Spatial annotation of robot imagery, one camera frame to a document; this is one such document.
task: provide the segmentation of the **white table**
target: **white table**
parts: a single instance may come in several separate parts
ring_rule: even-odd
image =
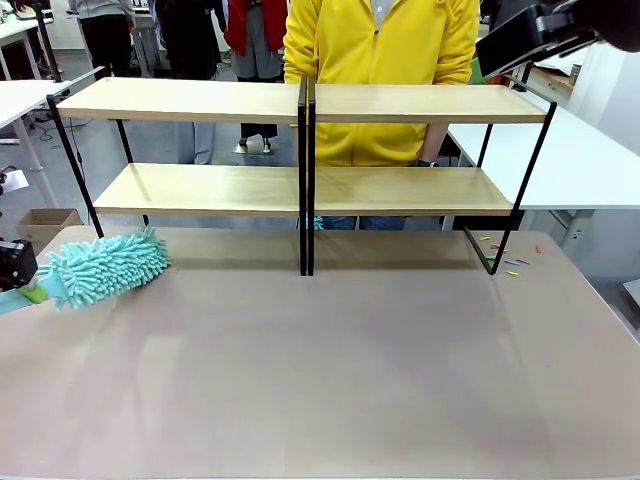
[[[71,82],[54,83],[51,80],[11,80],[0,82],[0,128],[13,124],[13,128],[25,149],[27,167],[35,173],[35,182],[45,203],[57,207],[49,180],[40,164],[24,123],[20,118],[45,101],[47,95],[54,95],[69,88]]]
[[[52,22],[52,19],[45,19],[45,23]],[[34,78],[41,78],[38,65],[33,57],[29,36],[27,35],[27,32],[32,28],[38,28],[37,20],[19,20],[15,15],[9,15],[7,22],[0,23],[0,66],[2,66],[2,71],[4,72],[7,80],[11,80],[11,73],[9,72],[9,67],[7,66],[7,62],[2,54],[2,47],[11,45],[15,42],[23,42],[25,44],[25,50],[29,57],[29,64],[31,65]]]
[[[531,93],[522,94],[547,109]],[[514,202],[540,133],[540,125],[495,125],[483,170],[505,198]],[[451,125],[449,134],[472,164],[480,157],[486,125]],[[522,201],[527,215],[551,211],[567,228],[561,246],[571,248],[595,210],[640,208],[640,158],[614,140],[558,107]],[[567,211],[575,210],[574,215]],[[450,228],[452,221],[445,222]]]

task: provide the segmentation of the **red jacket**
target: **red jacket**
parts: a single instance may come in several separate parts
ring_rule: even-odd
[[[262,0],[262,13],[269,50],[277,52],[284,46],[284,36],[287,33],[287,0]],[[247,54],[245,0],[229,0],[229,23],[224,39],[238,55],[244,57]]]

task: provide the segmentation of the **yellow jacket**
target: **yellow jacket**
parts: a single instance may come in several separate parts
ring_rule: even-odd
[[[479,0],[396,0],[380,31],[371,0],[293,0],[285,80],[458,85],[468,82]],[[320,124],[320,166],[414,165],[426,125]]]

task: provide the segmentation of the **shelf board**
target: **shelf board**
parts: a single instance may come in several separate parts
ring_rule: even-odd
[[[299,85],[103,78],[58,105],[62,117],[288,124]]]
[[[94,206],[98,213],[298,216],[297,170],[130,164]]]
[[[298,216],[298,170],[128,165],[96,200],[98,213]],[[317,215],[495,215],[509,204],[476,168],[320,168]]]
[[[317,85],[317,121],[542,123],[546,112],[500,85]]]
[[[317,215],[492,215],[512,205],[478,168],[328,167],[317,170]]]

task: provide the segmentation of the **cardboard box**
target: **cardboard box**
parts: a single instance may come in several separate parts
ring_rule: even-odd
[[[75,208],[41,208],[29,210],[18,223],[18,235],[29,240],[38,255],[63,229],[71,225],[84,225]]]

